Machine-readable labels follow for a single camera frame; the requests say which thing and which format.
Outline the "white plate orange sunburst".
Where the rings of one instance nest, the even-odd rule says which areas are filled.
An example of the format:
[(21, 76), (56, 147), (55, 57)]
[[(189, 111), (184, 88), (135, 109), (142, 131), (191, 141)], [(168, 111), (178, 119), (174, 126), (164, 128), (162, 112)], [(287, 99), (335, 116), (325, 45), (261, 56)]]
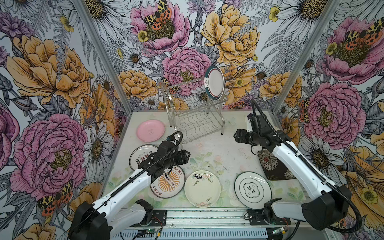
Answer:
[(151, 185), (152, 193), (161, 199), (170, 199), (176, 196), (184, 187), (186, 176), (180, 166), (173, 166), (170, 172), (165, 171)]

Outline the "cream plate floral pattern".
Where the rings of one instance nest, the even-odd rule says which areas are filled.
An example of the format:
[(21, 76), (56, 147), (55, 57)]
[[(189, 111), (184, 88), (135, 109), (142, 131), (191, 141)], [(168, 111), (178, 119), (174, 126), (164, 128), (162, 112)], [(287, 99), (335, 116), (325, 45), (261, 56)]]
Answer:
[(219, 179), (206, 170), (195, 171), (188, 176), (184, 185), (187, 200), (197, 208), (212, 207), (220, 198)]

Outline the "white plate green red rim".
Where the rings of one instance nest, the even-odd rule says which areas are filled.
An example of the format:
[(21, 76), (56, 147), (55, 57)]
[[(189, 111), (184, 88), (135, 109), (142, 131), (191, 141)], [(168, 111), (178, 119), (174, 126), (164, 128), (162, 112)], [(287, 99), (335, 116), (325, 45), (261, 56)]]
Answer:
[(225, 79), (223, 73), (216, 65), (211, 65), (205, 72), (204, 87), (207, 96), (211, 100), (220, 99), (225, 91)]

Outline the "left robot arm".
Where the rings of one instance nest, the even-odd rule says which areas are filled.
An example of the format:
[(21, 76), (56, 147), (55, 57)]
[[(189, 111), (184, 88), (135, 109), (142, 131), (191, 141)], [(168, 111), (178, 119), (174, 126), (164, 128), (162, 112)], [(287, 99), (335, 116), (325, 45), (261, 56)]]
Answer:
[(179, 149), (182, 139), (180, 131), (168, 136), (157, 151), (142, 161), (138, 169), (111, 193), (91, 204), (83, 202), (77, 207), (67, 238), (109, 240), (127, 227), (148, 224), (153, 214), (153, 207), (148, 202), (138, 200), (128, 209), (125, 206), (166, 170), (188, 163), (190, 152)]

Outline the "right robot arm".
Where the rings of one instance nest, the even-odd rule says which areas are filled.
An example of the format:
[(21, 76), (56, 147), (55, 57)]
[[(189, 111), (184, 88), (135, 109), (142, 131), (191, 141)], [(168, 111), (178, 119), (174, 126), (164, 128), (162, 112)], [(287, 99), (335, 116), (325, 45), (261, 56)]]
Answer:
[(265, 216), (290, 218), (307, 222), (316, 230), (330, 228), (345, 218), (351, 203), (351, 192), (317, 170), (291, 139), (275, 130), (265, 115), (248, 114), (247, 128), (234, 133), (237, 143), (260, 146), (280, 160), (305, 188), (309, 199), (303, 203), (274, 199), (265, 203)]

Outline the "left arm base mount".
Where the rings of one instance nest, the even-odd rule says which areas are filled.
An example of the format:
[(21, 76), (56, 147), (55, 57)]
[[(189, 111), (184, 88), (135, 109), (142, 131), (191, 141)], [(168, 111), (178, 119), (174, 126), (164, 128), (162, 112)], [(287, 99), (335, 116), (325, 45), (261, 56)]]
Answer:
[(144, 221), (142, 223), (134, 224), (132, 227), (165, 227), (167, 214), (167, 210), (153, 210), (152, 218), (148, 223)]

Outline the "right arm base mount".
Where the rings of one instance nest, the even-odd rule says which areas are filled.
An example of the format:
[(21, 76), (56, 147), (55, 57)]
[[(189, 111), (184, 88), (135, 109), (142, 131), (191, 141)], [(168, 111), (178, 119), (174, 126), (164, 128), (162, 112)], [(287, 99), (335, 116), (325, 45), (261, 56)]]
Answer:
[(272, 226), (284, 225), (290, 226), (291, 220), (287, 218), (278, 218), (273, 213), (268, 211), (248, 209), (243, 216), (244, 220), (248, 221), (251, 226)]

